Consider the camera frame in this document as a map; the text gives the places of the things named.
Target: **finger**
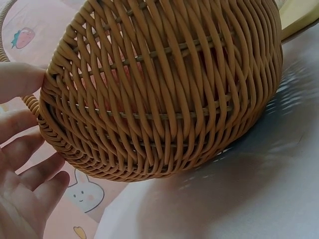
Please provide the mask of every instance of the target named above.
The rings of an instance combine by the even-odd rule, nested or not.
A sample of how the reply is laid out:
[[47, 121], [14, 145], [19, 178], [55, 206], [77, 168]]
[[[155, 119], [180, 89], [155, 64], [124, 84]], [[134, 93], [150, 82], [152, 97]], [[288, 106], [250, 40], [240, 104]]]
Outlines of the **finger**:
[[61, 170], [65, 163], [58, 153], [55, 153], [47, 160], [27, 169], [20, 174], [21, 182], [31, 191], [47, 180], [50, 180]]
[[36, 117], [28, 109], [9, 111], [0, 115], [0, 144], [18, 133], [37, 125]]
[[35, 191], [35, 196], [41, 202], [45, 210], [46, 218], [49, 218], [52, 211], [61, 200], [66, 188], [69, 185], [70, 176], [67, 172], [61, 171], [51, 180], [41, 184]]
[[33, 130], [2, 148], [2, 152], [13, 171], [22, 167], [44, 143], [40, 132]]
[[44, 73], [44, 69], [24, 63], [0, 63], [0, 104], [36, 92], [42, 85]]

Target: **strawberry print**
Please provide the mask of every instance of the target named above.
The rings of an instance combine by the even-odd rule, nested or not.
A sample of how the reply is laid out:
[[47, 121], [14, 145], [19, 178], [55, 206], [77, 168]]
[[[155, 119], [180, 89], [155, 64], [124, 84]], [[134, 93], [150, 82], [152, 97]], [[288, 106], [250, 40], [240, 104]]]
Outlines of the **strawberry print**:
[[35, 32], [31, 28], [25, 27], [14, 35], [14, 39], [11, 42], [12, 48], [16, 47], [17, 49], [22, 49], [29, 44], [34, 37]]

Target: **wicker basket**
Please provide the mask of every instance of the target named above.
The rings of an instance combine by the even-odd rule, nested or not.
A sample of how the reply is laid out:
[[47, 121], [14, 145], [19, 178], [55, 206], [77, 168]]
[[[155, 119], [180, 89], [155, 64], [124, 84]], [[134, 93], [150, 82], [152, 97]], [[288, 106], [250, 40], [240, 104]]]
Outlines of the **wicker basket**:
[[196, 167], [245, 134], [282, 63], [274, 0], [87, 0], [40, 100], [23, 100], [72, 166], [134, 182]]

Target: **yellow object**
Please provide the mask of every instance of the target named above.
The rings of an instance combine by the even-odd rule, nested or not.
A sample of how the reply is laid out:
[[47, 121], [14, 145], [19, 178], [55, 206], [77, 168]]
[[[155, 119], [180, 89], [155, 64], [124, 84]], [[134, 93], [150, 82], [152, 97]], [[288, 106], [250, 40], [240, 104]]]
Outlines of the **yellow object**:
[[80, 239], [87, 239], [84, 230], [81, 227], [74, 227], [73, 230]]
[[319, 18], [319, 0], [287, 0], [280, 9], [282, 40]]

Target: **pink fabric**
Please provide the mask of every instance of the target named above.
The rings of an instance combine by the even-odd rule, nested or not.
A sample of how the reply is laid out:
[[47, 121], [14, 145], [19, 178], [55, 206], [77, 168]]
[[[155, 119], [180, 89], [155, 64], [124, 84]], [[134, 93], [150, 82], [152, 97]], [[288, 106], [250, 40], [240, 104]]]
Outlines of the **pink fabric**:
[[[10, 60], [48, 65], [67, 24], [83, 2], [18, 0], [7, 15], [2, 32], [3, 45]], [[24, 107], [20, 99], [14, 99], [0, 106], [0, 114]], [[53, 148], [45, 144], [21, 170], [53, 153]], [[127, 184], [87, 177], [69, 164], [63, 170], [71, 176], [70, 186], [50, 217], [44, 238], [92, 239], [105, 207]]]

